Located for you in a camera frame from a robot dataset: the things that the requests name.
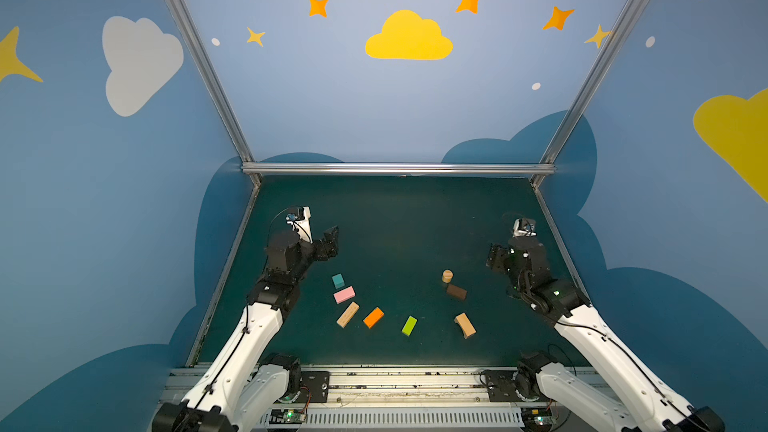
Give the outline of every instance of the yellow cloud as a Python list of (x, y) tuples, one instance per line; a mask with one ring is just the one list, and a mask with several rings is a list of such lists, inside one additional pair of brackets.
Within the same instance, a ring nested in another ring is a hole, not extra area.
[(390, 15), (382, 32), (366, 42), (366, 53), (374, 59), (440, 60), (452, 50), (453, 43), (442, 36), (437, 22), (410, 10)]
[(718, 96), (694, 115), (694, 127), (706, 144), (768, 201), (768, 89), (749, 100)]

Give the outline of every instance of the yellow star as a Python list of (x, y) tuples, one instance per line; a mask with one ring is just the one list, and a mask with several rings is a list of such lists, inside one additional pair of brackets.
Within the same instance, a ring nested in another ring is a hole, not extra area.
[(256, 42), (256, 43), (258, 43), (260, 46), (264, 47), (264, 44), (263, 44), (263, 43), (261, 43), (261, 36), (262, 36), (262, 35), (264, 35), (264, 34), (266, 34), (266, 32), (262, 32), (261, 34), (257, 34), (257, 33), (255, 33), (255, 32), (253, 32), (253, 31), (250, 29), (250, 27), (248, 27), (248, 32), (250, 32), (250, 37), (249, 37), (249, 39), (248, 39), (248, 42)]
[(328, 15), (326, 15), (326, 4), (328, 4), (328, 0), (310, 0), (310, 4), (312, 4), (310, 17), (313, 15), (328, 17)]
[(458, 8), (456, 9), (456, 12), (461, 12), (462, 10), (469, 10), (473, 14), (476, 14), (478, 12), (478, 1), (479, 0), (462, 0), (462, 2), (458, 5)]
[(592, 38), (584, 43), (590, 43), (594, 42), (598, 44), (598, 48), (600, 48), (600, 45), (603, 43), (603, 39), (610, 35), (610, 30), (608, 32), (603, 32), (603, 27), (598, 25), (598, 32), (592, 36)]
[(16, 57), (16, 44), (18, 43), (18, 27), (14, 27), (5, 39), (0, 41), (0, 82), (11, 74), (18, 74), (28, 79), (42, 82), (43, 79), (32, 72)]
[(549, 29), (550, 27), (555, 27), (558, 30), (563, 29), (563, 25), (565, 25), (565, 19), (568, 18), (569, 15), (571, 15), (574, 10), (566, 10), (562, 11), (559, 8), (555, 7), (554, 10), (552, 10), (552, 18), (547, 22), (547, 25), (544, 26), (543, 30)]

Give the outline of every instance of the lime green block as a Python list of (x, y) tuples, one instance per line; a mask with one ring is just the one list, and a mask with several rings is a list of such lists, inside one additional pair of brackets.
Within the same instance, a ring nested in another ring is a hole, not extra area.
[(416, 326), (416, 319), (413, 317), (408, 317), (408, 320), (406, 321), (405, 327), (402, 328), (402, 332), (407, 335), (411, 336), (411, 332), (413, 332), (413, 328)]

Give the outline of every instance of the wooden block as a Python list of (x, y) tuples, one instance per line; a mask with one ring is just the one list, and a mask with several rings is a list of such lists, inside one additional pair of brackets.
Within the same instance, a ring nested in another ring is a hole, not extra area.
[(360, 309), (360, 306), (356, 304), (355, 302), (351, 303), (349, 307), (346, 308), (343, 314), (341, 314), (341, 317), (339, 317), (339, 320), (336, 321), (338, 325), (341, 325), (341, 328), (346, 327), (346, 325), (350, 322), (352, 319), (352, 316)]
[(351, 287), (347, 287), (342, 291), (338, 291), (333, 295), (333, 298), (336, 300), (337, 304), (340, 304), (344, 301), (350, 300), (352, 297), (355, 296), (355, 289)]
[(344, 277), (342, 277), (341, 274), (334, 275), (331, 277), (331, 280), (333, 280), (333, 286), (337, 289), (344, 287)]
[(377, 307), (373, 309), (373, 312), (368, 314), (368, 317), (363, 319), (363, 323), (365, 323), (365, 325), (367, 325), (368, 328), (372, 328), (374, 325), (376, 325), (376, 322), (378, 322), (379, 319), (381, 319), (382, 317), (384, 317), (384, 312), (382, 312), (382, 310)]
[(402, 328), (402, 332), (407, 335), (411, 336), (411, 332), (413, 332), (413, 327), (416, 325), (417, 320), (414, 317), (408, 316), (408, 320), (406, 321), (406, 324)]
[(464, 338), (470, 338), (475, 335), (475, 328), (472, 326), (472, 322), (469, 321), (466, 314), (457, 315), (453, 321), (462, 328)]
[(454, 284), (448, 284), (448, 288), (446, 289), (446, 292), (448, 293), (448, 295), (452, 295), (453, 297), (456, 297), (460, 301), (463, 301), (467, 298), (467, 291), (461, 287), (456, 287)]

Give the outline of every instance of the green table surface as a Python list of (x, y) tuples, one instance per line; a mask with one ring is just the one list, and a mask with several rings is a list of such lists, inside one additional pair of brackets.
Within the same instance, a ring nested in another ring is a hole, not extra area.
[[(265, 354), (296, 355), (303, 364), (514, 366), (521, 354), (556, 344), (587, 365), (528, 306), (507, 297), (508, 279), (485, 266), (490, 245), (505, 244), (514, 215), (522, 214), (536, 221), (553, 275), (568, 276), (528, 181), (458, 177), (266, 177), (198, 361), (214, 360), (232, 334), (262, 272), (270, 221), (297, 205), (310, 207), (315, 238), (340, 227), (340, 251), (311, 266)], [(278, 218), (274, 230), (281, 227), (289, 226)], [(468, 291), (466, 301), (447, 295), (445, 269)], [(339, 273), (360, 305), (346, 328), (336, 320), (350, 301), (337, 304), (332, 296), (331, 277)], [(362, 320), (376, 307), (384, 317), (368, 329)], [(454, 323), (461, 312), (477, 330), (469, 339)], [(408, 316), (418, 320), (410, 337), (401, 332)], [(551, 352), (569, 365), (559, 350)]]

